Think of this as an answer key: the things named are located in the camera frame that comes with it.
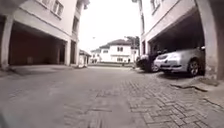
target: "window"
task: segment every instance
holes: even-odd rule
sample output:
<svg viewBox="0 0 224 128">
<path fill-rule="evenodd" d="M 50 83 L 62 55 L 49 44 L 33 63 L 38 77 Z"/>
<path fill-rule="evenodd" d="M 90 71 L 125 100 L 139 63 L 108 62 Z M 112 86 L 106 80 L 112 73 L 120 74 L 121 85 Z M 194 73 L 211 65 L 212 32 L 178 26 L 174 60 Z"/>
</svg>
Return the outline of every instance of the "window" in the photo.
<svg viewBox="0 0 224 128">
<path fill-rule="evenodd" d="M 118 52 L 123 52 L 123 47 L 117 47 Z"/>
<path fill-rule="evenodd" d="M 108 50 L 104 50 L 103 53 L 108 53 Z"/>
<path fill-rule="evenodd" d="M 151 0 L 152 8 L 155 10 L 160 5 L 160 0 Z"/>
<path fill-rule="evenodd" d="M 78 28 L 78 23 L 79 23 L 79 20 L 77 17 L 74 17 L 74 20 L 73 20 L 73 32 L 77 32 L 77 28 Z"/>
<path fill-rule="evenodd" d="M 152 14 L 156 12 L 156 10 L 159 8 L 160 4 L 164 0 L 151 0 L 151 6 L 152 6 Z"/>
<path fill-rule="evenodd" d="M 63 8 L 64 8 L 63 5 L 59 1 L 56 0 L 54 3 L 53 12 L 56 15 L 61 16 Z"/>
<path fill-rule="evenodd" d="M 117 62 L 123 62 L 123 58 L 117 58 Z"/>
<path fill-rule="evenodd" d="M 144 16 L 141 15 L 141 19 L 142 19 L 142 34 L 145 33 L 145 20 L 144 20 Z"/>
<path fill-rule="evenodd" d="M 139 8 L 140 8 L 140 11 L 142 11 L 142 0 L 139 0 Z"/>
<path fill-rule="evenodd" d="M 41 0 L 42 4 L 44 4 L 44 5 L 46 5 L 46 6 L 49 4 L 49 1 L 50 1 L 50 0 Z"/>
<path fill-rule="evenodd" d="M 81 11 L 81 7 L 82 7 L 82 2 L 81 1 L 78 1 L 77 4 L 76 4 L 76 8 L 77 8 L 77 10 L 79 12 Z"/>
</svg>

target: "white building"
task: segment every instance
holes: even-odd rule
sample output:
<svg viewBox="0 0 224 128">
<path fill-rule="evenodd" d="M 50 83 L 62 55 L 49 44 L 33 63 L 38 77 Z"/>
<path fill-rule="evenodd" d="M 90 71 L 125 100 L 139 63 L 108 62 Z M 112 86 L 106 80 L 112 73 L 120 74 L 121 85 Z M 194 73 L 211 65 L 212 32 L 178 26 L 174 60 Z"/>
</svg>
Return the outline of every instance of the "white building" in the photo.
<svg viewBox="0 0 224 128">
<path fill-rule="evenodd" d="M 86 51 L 80 50 L 79 51 L 79 67 L 87 67 L 89 64 L 90 54 Z"/>
<path fill-rule="evenodd" d="M 138 2 L 140 7 L 141 55 L 203 43 L 206 47 L 206 75 L 224 78 L 223 0 L 132 1 Z"/>
<path fill-rule="evenodd" d="M 102 63 L 133 63 L 139 55 L 129 41 L 115 40 L 100 47 L 100 62 Z"/>
<path fill-rule="evenodd" d="M 91 51 L 90 63 L 100 62 L 101 49 L 96 49 Z"/>
<path fill-rule="evenodd" d="M 0 1 L 0 67 L 78 64 L 79 20 L 88 0 Z"/>
</svg>

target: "silver car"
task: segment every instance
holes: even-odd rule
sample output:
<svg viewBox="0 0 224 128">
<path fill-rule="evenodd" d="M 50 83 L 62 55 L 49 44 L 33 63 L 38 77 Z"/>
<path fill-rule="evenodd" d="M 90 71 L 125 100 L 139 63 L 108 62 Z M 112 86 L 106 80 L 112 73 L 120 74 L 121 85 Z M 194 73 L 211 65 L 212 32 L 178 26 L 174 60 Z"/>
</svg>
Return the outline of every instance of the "silver car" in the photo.
<svg viewBox="0 0 224 128">
<path fill-rule="evenodd" d="M 162 54 L 154 64 L 165 74 L 188 72 L 191 76 L 196 76 L 205 69 L 205 47 Z"/>
</svg>

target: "car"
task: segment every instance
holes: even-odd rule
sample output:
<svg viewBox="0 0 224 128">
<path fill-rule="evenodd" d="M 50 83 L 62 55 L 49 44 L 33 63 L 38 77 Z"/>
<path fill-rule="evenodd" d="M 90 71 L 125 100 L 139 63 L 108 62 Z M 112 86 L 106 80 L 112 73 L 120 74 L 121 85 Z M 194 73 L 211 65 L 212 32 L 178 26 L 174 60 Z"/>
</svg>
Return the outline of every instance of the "car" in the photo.
<svg viewBox="0 0 224 128">
<path fill-rule="evenodd" d="M 161 55 L 164 52 L 158 51 L 155 54 L 145 54 L 142 55 L 140 58 L 137 60 L 137 67 L 140 69 L 146 71 L 146 72 L 158 72 L 159 67 L 154 65 L 154 60 L 158 55 Z"/>
<path fill-rule="evenodd" d="M 159 55 L 154 65 L 165 74 L 187 72 L 191 76 L 196 76 L 205 71 L 205 47 Z"/>
</svg>

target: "sky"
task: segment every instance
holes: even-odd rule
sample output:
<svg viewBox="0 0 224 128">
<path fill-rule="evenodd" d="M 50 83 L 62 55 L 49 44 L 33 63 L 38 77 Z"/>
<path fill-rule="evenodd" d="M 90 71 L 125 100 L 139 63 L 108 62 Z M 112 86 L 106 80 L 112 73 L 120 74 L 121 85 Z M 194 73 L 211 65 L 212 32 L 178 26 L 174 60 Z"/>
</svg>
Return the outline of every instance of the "sky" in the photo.
<svg viewBox="0 0 224 128">
<path fill-rule="evenodd" d="M 82 11 L 79 46 L 87 52 L 124 36 L 140 35 L 140 16 L 132 0 L 90 0 Z"/>
</svg>

